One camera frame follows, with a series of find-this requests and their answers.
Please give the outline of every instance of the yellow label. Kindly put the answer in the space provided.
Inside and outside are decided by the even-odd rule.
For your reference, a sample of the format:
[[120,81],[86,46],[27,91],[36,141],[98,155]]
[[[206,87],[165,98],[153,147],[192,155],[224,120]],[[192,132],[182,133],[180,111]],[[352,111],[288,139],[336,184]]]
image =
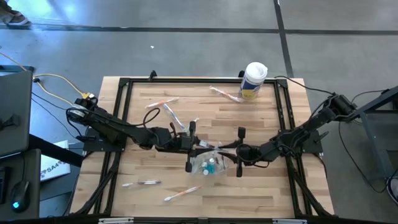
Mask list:
[[257,96],[257,91],[254,90],[242,90],[242,97],[248,100],[255,99]]

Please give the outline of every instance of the clear plastic bag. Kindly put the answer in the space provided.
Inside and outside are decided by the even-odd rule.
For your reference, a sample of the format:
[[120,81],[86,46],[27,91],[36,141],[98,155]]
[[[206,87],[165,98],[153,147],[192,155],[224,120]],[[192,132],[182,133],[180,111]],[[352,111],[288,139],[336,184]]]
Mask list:
[[228,169],[227,159],[220,150],[202,153],[191,160],[194,175],[218,175]]

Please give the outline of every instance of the desk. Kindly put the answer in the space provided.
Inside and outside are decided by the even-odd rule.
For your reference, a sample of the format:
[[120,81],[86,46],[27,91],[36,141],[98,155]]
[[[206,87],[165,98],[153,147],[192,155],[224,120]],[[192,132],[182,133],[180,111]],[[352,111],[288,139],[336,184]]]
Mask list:
[[[112,113],[119,77],[104,77],[98,105]],[[305,89],[289,83],[296,125],[310,116]],[[227,93],[237,95],[239,84],[218,84]],[[242,104],[223,98],[209,90],[205,83],[135,83],[129,106],[130,123],[141,123],[147,110],[145,105],[179,96],[170,103],[182,123],[200,118],[197,134],[200,139],[216,144],[233,142],[238,138],[238,126],[246,127],[246,144],[260,145],[276,135],[279,128],[274,88],[263,85],[259,97]],[[119,114],[123,112],[124,98]],[[169,127],[171,119],[166,112],[148,124]],[[83,161],[76,186],[71,212],[77,211],[89,199],[98,185],[104,153],[94,152]],[[285,159],[278,158],[266,169],[244,167],[243,177],[237,178],[236,167],[217,177],[195,177],[184,171],[187,156],[183,154],[145,151],[127,141],[118,172],[112,216],[129,217],[219,217],[219,218],[273,218],[294,217]],[[321,162],[313,155],[303,155],[303,164],[309,189],[318,201],[333,213],[328,183]],[[138,186],[129,189],[123,183],[160,179],[160,185]],[[194,193],[164,202],[164,198],[190,187],[202,185]],[[302,193],[298,190],[300,207],[304,211]]]

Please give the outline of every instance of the white lid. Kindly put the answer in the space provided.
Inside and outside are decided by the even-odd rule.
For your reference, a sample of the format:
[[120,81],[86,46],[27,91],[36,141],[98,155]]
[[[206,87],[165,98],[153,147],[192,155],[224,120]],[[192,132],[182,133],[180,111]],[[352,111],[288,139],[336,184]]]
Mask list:
[[246,67],[244,76],[253,83],[262,83],[268,74],[268,68],[259,62],[252,62]]

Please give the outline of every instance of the person's foot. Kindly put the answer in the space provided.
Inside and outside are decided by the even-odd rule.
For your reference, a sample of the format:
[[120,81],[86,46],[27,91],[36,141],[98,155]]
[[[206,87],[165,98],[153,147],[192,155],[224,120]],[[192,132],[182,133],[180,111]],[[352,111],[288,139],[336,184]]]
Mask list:
[[21,26],[25,25],[29,20],[25,16],[14,16],[12,20],[8,23],[9,26]]
[[17,10],[11,10],[11,14],[14,15],[14,16],[23,16],[22,13],[20,13]]

